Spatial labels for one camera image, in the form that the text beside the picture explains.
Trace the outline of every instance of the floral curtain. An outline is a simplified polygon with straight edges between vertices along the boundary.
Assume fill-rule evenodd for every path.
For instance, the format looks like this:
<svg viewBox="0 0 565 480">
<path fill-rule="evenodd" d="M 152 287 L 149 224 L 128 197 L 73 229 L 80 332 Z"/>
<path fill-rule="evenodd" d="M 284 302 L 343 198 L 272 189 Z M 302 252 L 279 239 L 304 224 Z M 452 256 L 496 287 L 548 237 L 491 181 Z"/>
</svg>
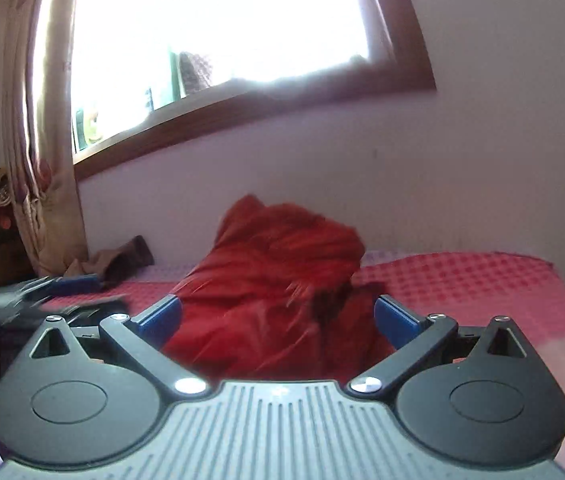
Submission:
<svg viewBox="0 0 565 480">
<path fill-rule="evenodd" d="M 39 275 L 87 257 L 74 178 L 70 69 L 76 0 L 11 0 L 3 143 L 22 241 Z"/>
</svg>

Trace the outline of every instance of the red blanket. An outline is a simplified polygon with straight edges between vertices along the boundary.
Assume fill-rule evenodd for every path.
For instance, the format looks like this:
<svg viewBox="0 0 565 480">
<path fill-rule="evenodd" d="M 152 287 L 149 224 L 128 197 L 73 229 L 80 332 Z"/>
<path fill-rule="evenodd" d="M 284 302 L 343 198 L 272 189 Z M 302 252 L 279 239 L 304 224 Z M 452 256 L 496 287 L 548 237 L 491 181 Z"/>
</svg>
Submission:
<svg viewBox="0 0 565 480">
<path fill-rule="evenodd" d="M 354 229 L 246 196 L 172 290 L 184 317 L 163 352 L 212 380 L 345 382 L 390 352 L 373 323 L 382 287 L 351 285 L 364 252 Z"/>
</svg>

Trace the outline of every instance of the black circular pad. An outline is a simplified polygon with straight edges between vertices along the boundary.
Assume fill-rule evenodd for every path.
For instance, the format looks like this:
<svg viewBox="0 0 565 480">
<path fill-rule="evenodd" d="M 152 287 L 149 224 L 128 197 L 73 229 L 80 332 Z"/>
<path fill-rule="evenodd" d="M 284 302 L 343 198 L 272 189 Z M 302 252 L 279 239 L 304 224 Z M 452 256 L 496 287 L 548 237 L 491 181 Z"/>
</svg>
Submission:
<svg viewBox="0 0 565 480">
<path fill-rule="evenodd" d="M 454 389 L 449 400 L 458 413 L 477 422 L 506 422 L 520 415 L 525 406 L 518 390 L 496 381 L 461 384 Z"/>
<path fill-rule="evenodd" d="M 67 358 L 15 369 L 18 387 L 0 388 L 0 442 L 16 458 L 47 466 L 101 462 L 137 444 L 155 424 L 160 397 L 144 377 L 86 356 Z"/>
<path fill-rule="evenodd" d="M 107 394 L 102 388 L 83 381 L 50 384 L 32 399 L 34 413 L 55 424 L 84 422 L 102 412 L 106 404 Z"/>
<path fill-rule="evenodd" d="M 400 388 L 396 413 L 447 460 L 509 468 L 552 456 L 565 435 L 565 398 L 528 361 L 485 355 L 429 368 Z"/>
</svg>

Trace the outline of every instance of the metal screw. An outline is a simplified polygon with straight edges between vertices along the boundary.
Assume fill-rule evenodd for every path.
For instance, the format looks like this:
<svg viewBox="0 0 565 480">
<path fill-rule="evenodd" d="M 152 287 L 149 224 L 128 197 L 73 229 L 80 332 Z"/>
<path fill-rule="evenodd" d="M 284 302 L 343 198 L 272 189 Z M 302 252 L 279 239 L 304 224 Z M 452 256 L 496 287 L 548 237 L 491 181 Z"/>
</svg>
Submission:
<svg viewBox="0 0 565 480">
<path fill-rule="evenodd" d="M 194 395 L 205 391 L 207 383 L 198 377 L 187 377 L 176 381 L 174 387 L 182 394 Z"/>
<path fill-rule="evenodd" d="M 354 392 L 373 394 L 383 387 L 383 382 L 376 377 L 357 377 L 349 385 Z"/>
</svg>

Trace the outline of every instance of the bed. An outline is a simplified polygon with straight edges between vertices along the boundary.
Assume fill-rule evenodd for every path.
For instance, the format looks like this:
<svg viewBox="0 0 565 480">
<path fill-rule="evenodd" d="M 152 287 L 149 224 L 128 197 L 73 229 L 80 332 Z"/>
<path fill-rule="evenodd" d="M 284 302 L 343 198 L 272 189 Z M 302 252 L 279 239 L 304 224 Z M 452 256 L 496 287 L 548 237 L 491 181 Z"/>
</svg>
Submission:
<svg viewBox="0 0 565 480">
<path fill-rule="evenodd" d="M 127 295 L 132 312 L 138 312 L 168 294 L 193 267 L 147 267 L 107 295 Z M 486 325 L 496 314 L 513 317 L 565 391 L 565 282 L 552 264 L 508 253 L 368 251 L 352 283 L 370 282 L 384 283 L 388 293 L 421 314 L 444 312 L 463 325 Z M 557 460 L 565 467 L 565 441 Z"/>
</svg>

